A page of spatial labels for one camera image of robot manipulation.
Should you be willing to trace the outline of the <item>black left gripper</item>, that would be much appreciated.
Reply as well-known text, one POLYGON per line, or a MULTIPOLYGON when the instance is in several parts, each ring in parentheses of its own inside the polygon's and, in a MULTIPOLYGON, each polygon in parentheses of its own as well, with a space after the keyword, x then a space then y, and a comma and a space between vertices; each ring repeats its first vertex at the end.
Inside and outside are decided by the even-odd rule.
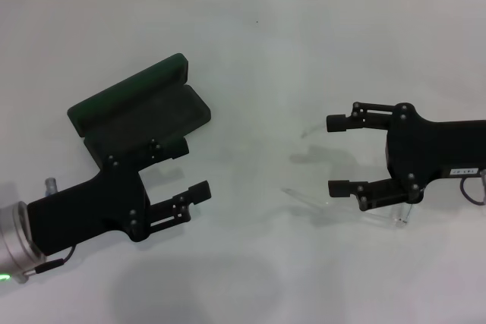
POLYGON ((151 204, 139 171, 189 154, 183 137, 169 143, 152 139, 122 153, 94 178, 27 205, 34 244, 49 256, 109 231, 133 242, 191 221, 190 205, 212 197, 202 181, 170 199, 151 204))

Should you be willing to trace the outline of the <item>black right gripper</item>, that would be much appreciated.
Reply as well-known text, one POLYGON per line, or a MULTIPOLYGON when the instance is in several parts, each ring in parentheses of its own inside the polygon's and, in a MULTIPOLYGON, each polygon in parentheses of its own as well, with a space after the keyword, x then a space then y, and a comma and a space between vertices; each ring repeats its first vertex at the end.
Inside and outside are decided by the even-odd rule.
POLYGON ((400 203, 420 203, 438 179, 479 178, 485 170, 485 121, 434 122, 410 103, 354 102, 350 116, 328 115, 329 133, 352 129, 387 131, 387 167, 393 179, 328 181, 329 195, 354 195, 361 211, 400 203))

